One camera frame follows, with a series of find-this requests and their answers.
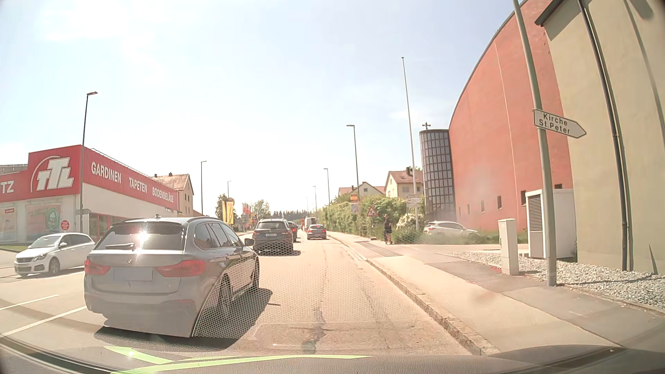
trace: tree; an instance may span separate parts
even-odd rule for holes
[[[251,210],[259,219],[268,217],[270,216],[270,203],[261,199],[252,205]]]

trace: sidewalk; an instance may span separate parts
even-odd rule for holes
[[[665,317],[418,246],[328,232],[389,278],[474,354],[556,344],[665,352]]]

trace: beige wall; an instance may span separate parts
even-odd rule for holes
[[[665,271],[665,5],[661,0],[592,0],[589,10],[607,65],[629,200],[635,270]],[[610,121],[593,49],[577,1],[545,23],[566,117],[587,135],[569,139],[580,262],[621,267],[618,174]]]

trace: directional sign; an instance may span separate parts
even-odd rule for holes
[[[378,216],[378,214],[376,213],[376,209],[374,209],[374,206],[371,206],[371,207],[367,210],[367,216],[368,216],[368,217],[376,217],[376,216]]]
[[[587,134],[579,123],[555,114],[543,112],[540,109],[533,110],[533,124],[536,127],[558,132],[572,138],[581,138]]]

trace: poster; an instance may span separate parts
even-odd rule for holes
[[[0,243],[16,242],[16,208],[0,208]]]
[[[56,234],[60,229],[60,204],[34,204],[25,206],[25,233],[29,242],[40,236]]]

